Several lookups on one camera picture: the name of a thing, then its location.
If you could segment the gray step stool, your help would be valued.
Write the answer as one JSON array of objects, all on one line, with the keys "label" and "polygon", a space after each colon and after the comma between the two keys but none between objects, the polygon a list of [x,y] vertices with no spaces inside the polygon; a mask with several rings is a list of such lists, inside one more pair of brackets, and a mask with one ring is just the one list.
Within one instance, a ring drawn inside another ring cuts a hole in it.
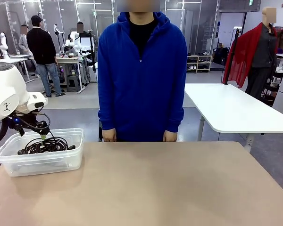
[{"label": "gray step stool", "polygon": [[78,92],[81,90],[79,75],[68,75],[67,76],[67,92]]}]

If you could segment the white rounded table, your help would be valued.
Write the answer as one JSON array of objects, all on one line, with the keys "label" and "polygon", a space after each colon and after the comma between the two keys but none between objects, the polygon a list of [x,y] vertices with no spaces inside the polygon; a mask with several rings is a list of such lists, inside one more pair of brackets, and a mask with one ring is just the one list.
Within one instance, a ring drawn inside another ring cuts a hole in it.
[{"label": "white rounded table", "polygon": [[198,141],[205,123],[218,133],[245,134],[248,152],[257,134],[283,134],[282,113],[233,85],[187,83],[185,93],[200,113]]}]

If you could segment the long white table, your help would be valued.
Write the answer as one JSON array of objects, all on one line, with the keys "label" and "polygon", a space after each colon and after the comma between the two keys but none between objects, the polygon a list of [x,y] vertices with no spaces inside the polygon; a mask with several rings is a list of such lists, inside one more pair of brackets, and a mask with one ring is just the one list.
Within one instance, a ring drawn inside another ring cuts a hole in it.
[{"label": "long white table", "polygon": [[7,60],[8,63],[12,63],[16,65],[20,65],[20,63],[22,63],[23,68],[25,70],[26,77],[27,77],[27,79],[25,80],[26,83],[30,83],[34,81],[34,79],[30,77],[30,74],[28,72],[28,68],[26,65],[26,61],[29,60],[30,57],[31,55],[29,54],[20,54],[20,55],[11,55],[11,56],[7,56],[4,58],[5,60]]}]

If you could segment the black bags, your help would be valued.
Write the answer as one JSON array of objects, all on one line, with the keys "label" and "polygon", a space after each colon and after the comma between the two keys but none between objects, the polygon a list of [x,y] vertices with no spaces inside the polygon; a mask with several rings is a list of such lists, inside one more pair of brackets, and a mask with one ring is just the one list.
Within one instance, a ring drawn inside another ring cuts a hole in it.
[{"label": "black bags", "polygon": [[228,57],[229,48],[217,47],[213,50],[213,63],[225,65]]}]

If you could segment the red shawl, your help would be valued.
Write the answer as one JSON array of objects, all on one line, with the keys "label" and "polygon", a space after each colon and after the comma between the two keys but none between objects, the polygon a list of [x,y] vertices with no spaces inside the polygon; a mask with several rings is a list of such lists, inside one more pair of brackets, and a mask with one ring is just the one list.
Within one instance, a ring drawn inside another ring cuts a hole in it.
[{"label": "red shawl", "polygon": [[259,23],[237,40],[229,81],[236,81],[240,88],[244,85],[245,80],[248,80],[251,62],[259,40],[260,28],[261,25]]}]

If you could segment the wooden shoe rack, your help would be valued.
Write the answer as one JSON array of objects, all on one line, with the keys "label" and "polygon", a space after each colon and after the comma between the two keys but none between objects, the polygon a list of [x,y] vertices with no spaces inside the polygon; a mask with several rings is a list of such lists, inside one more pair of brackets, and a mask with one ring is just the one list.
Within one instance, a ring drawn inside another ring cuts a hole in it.
[{"label": "wooden shoe rack", "polygon": [[188,55],[187,73],[208,73],[212,63],[212,56],[209,55]]}]

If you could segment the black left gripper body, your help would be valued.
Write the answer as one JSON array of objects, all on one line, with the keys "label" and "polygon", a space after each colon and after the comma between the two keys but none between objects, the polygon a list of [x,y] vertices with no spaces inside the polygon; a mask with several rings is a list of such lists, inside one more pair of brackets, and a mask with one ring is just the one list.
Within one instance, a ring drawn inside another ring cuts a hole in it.
[{"label": "black left gripper body", "polygon": [[12,119],[14,123],[27,129],[40,129],[42,127],[42,123],[36,119],[35,112],[27,114],[13,112],[9,118]]}]

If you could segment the person in gray hoodie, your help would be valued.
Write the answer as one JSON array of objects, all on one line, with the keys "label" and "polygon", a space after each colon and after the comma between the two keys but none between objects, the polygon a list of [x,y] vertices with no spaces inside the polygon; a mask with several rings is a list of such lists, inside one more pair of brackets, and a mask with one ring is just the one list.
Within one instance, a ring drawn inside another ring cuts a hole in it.
[{"label": "person in gray hoodie", "polygon": [[25,24],[22,24],[20,26],[20,38],[19,38],[19,43],[18,46],[22,50],[24,54],[30,55],[33,57],[32,52],[30,51],[28,44],[27,44],[27,32],[28,32],[28,26]]}]

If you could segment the person's left forearm blue sleeve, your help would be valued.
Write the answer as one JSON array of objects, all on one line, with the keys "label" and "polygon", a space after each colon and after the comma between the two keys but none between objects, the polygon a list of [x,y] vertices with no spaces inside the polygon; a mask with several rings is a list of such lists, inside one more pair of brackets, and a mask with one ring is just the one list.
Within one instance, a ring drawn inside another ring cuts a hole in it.
[{"label": "person's left forearm blue sleeve", "polygon": [[184,92],[174,94],[170,99],[166,130],[177,133],[184,116],[183,109]]}]

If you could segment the small white background robot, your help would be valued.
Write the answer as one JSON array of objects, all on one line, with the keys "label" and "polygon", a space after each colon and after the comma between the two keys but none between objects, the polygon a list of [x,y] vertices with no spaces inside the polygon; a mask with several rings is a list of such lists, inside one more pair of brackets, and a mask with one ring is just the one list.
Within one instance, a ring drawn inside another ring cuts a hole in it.
[{"label": "small white background robot", "polygon": [[80,42],[80,34],[76,31],[73,31],[69,34],[68,39],[65,43],[65,48],[67,51],[75,51],[75,52],[81,52],[82,45]]}]

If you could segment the black tripod pole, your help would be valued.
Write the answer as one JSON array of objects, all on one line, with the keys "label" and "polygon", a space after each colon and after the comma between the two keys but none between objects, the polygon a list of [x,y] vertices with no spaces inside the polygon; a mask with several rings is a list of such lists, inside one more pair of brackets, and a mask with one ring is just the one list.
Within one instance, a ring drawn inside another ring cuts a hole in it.
[{"label": "black tripod pole", "polygon": [[233,30],[235,31],[235,36],[234,36],[234,41],[233,41],[232,46],[231,46],[231,50],[229,52],[230,56],[227,58],[227,64],[228,65],[225,69],[225,76],[224,76],[224,81],[223,81],[224,85],[228,84],[229,75],[230,75],[230,71],[231,71],[231,67],[232,67],[232,63],[233,63],[233,57],[234,57],[234,54],[235,54],[236,44],[237,44],[239,34],[242,31],[242,27],[241,26],[235,26],[233,28]]}]

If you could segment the person in blue hoodie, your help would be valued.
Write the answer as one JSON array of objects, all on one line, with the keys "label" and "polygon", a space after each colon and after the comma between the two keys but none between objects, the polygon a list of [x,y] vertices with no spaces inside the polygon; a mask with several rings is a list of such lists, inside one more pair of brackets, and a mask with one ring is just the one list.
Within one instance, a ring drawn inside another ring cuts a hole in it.
[{"label": "person in blue hoodie", "polygon": [[171,97],[184,92],[187,47],[159,0],[117,0],[99,39],[98,92],[114,103],[116,142],[163,142]]}]

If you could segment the person's right forearm blue sleeve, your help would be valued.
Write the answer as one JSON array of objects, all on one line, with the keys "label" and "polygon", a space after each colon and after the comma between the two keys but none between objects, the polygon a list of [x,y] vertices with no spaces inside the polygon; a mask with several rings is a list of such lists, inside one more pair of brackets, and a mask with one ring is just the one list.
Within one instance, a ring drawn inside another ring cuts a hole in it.
[{"label": "person's right forearm blue sleeve", "polygon": [[111,95],[99,93],[99,105],[100,109],[98,112],[98,116],[102,124],[103,130],[114,129],[114,103],[112,101]]}]

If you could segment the gray workbench desk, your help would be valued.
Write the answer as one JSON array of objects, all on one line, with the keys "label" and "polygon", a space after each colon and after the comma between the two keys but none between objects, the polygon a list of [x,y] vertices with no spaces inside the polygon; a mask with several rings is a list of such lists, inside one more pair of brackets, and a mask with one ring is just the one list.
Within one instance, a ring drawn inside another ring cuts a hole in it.
[{"label": "gray workbench desk", "polygon": [[66,58],[66,57],[60,57],[57,56],[56,60],[59,64],[66,64],[66,65],[77,65],[77,70],[78,70],[78,75],[79,75],[79,85],[80,85],[80,90],[77,91],[78,94],[82,93],[85,90],[85,87],[83,87],[82,84],[82,75],[81,75],[81,69],[79,63],[82,61],[80,57],[73,56],[71,58]]}]

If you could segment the background person dark top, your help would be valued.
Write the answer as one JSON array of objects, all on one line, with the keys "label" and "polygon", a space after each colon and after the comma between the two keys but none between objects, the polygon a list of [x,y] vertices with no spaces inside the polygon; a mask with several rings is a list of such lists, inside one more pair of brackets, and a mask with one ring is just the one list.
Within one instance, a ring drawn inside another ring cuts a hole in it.
[{"label": "background person dark top", "polygon": [[78,22],[77,23],[77,33],[79,33],[79,37],[81,40],[83,40],[83,47],[89,46],[90,49],[93,48],[93,29],[89,29],[87,31],[84,30],[84,24],[83,22]]}]

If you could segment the person's left hand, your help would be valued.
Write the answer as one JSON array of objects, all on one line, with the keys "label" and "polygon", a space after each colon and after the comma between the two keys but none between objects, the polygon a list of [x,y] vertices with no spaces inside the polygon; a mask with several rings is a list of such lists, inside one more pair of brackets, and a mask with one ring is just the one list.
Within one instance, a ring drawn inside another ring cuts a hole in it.
[{"label": "person's left hand", "polygon": [[176,142],[177,132],[170,132],[166,130],[163,135],[163,142]]}]

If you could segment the man in black jacket jeans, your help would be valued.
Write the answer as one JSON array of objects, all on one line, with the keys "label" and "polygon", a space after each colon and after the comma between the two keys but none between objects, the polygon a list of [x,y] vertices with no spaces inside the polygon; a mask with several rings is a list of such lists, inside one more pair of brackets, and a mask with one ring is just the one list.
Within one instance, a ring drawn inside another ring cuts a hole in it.
[{"label": "man in black jacket jeans", "polygon": [[36,70],[41,77],[46,97],[51,97],[48,76],[51,77],[56,97],[65,95],[60,87],[57,70],[56,50],[50,34],[41,28],[42,19],[38,15],[31,17],[33,28],[27,32],[27,44],[36,61]]}]

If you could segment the mannequin in dark clothes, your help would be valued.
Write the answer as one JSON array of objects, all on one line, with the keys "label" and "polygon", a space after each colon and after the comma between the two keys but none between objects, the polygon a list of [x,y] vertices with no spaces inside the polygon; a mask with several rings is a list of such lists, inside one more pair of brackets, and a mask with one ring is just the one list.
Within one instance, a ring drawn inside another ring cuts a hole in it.
[{"label": "mannequin in dark clothes", "polygon": [[247,94],[260,99],[267,79],[273,73],[276,61],[277,33],[273,27],[276,23],[276,8],[262,9],[262,22],[259,29],[259,40],[248,74]]}]

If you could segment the person's right hand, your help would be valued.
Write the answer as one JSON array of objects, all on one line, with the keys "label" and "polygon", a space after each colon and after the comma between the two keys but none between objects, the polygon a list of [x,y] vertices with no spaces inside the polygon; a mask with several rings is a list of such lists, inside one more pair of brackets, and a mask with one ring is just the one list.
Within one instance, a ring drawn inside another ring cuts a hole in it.
[{"label": "person's right hand", "polygon": [[104,142],[116,142],[117,134],[115,129],[103,130],[102,137]]}]

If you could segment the clear plastic storage box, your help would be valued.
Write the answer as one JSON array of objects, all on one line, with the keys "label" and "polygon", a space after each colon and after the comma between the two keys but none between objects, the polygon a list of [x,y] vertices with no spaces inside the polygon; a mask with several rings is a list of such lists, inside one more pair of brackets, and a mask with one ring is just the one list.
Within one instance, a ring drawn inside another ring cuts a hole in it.
[{"label": "clear plastic storage box", "polygon": [[14,134],[0,147],[0,163],[11,177],[30,176],[77,170],[83,156],[84,130],[81,128],[53,129],[46,136],[55,146],[62,141],[65,148],[54,152],[28,151],[19,154],[35,143],[45,143],[36,132],[23,136]]}]

